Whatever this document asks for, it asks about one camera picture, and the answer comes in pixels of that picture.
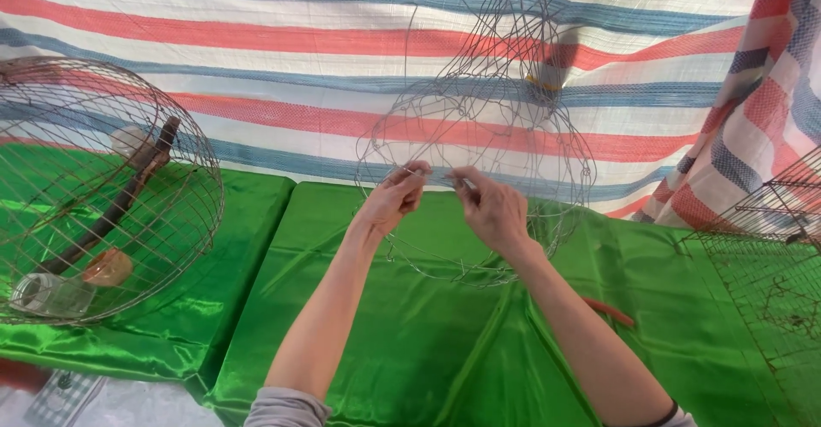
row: right hand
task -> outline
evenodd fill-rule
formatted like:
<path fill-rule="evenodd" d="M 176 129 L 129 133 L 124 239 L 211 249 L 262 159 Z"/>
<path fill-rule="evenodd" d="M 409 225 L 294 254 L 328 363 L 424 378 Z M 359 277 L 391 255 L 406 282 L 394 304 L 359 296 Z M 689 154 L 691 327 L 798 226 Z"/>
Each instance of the right hand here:
<path fill-rule="evenodd" d="M 457 167 L 445 176 L 453 180 L 465 208 L 465 221 L 490 249 L 508 259 L 514 250 L 529 244 L 527 199 L 521 193 L 482 175 L 473 166 Z"/>

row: wire mesh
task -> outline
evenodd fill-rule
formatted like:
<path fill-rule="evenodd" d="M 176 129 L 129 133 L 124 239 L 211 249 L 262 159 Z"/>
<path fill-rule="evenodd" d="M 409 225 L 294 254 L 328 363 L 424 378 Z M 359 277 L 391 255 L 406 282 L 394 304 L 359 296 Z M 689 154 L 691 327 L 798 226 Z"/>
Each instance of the wire mesh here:
<path fill-rule="evenodd" d="M 108 63 L 0 63 L 0 166 L 0 322 L 115 314 L 207 252 L 220 222 L 208 139 Z"/>
<path fill-rule="evenodd" d="M 406 84 L 407 93 L 360 138 L 354 181 L 364 198 L 368 184 L 409 160 L 426 160 L 434 170 L 428 184 L 450 188 L 448 170 L 476 166 L 529 198 L 529 231 L 550 256 L 577 225 L 582 212 L 573 207 L 587 204 L 595 179 L 590 149 L 561 103 L 575 28 L 559 31 L 551 0 L 462 2 L 475 25 L 459 54 L 434 80 Z M 399 231 L 388 240 L 388 258 L 398 253 L 426 276 L 476 286 L 517 279 L 491 252 L 470 263 L 424 251 Z M 458 264 L 460 273 L 437 276 L 409 250 Z"/>
<path fill-rule="evenodd" d="M 821 148 L 685 240 L 703 244 L 800 425 L 821 425 Z"/>

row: rusty wire cage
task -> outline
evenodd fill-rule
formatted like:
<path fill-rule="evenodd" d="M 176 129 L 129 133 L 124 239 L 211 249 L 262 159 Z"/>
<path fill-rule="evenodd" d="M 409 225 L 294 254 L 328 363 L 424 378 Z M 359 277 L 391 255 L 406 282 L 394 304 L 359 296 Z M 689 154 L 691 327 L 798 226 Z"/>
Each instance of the rusty wire cage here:
<path fill-rule="evenodd" d="M 821 425 L 821 148 L 684 240 L 703 244 L 799 424 Z"/>
<path fill-rule="evenodd" d="M 207 138 L 108 63 L 0 62 L 0 323 L 87 324 L 168 285 L 222 212 Z"/>

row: wooden perch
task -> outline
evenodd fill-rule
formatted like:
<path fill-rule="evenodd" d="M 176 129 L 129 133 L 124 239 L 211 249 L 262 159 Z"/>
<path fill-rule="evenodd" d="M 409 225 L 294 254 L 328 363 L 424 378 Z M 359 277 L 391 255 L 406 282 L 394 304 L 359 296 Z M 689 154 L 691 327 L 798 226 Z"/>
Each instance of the wooden perch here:
<path fill-rule="evenodd" d="M 139 193 L 148 183 L 149 179 L 160 167 L 165 166 L 171 160 L 171 146 L 174 138 L 177 137 L 177 129 L 180 127 L 180 120 L 176 117 L 169 117 L 159 133 L 159 140 L 154 145 L 153 153 L 137 153 L 132 159 L 137 158 L 135 168 L 137 169 L 125 188 L 123 188 L 105 212 L 91 224 L 91 227 L 83 233 L 77 241 L 63 250 L 62 254 L 55 258 L 50 258 L 39 265 L 38 271 L 41 273 L 52 273 L 60 275 L 71 265 L 77 263 L 87 252 L 94 248 L 105 236 L 110 233 L 120 222 L 122 216 L 131 209 Z"/>

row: glass jar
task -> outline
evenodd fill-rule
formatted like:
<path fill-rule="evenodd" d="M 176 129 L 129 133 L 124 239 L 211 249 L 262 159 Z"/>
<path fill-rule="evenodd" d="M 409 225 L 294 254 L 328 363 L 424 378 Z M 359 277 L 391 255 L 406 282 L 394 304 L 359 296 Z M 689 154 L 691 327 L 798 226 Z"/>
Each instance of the glass jar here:
<path fill-rule="evenodd" d="M 51 273 L 29 273 L 12 291 L 9 305 L 20 311 L 49 317 L 82 317 L 89 309 L 96 287 L 82 276 L 70 278 Z"/>

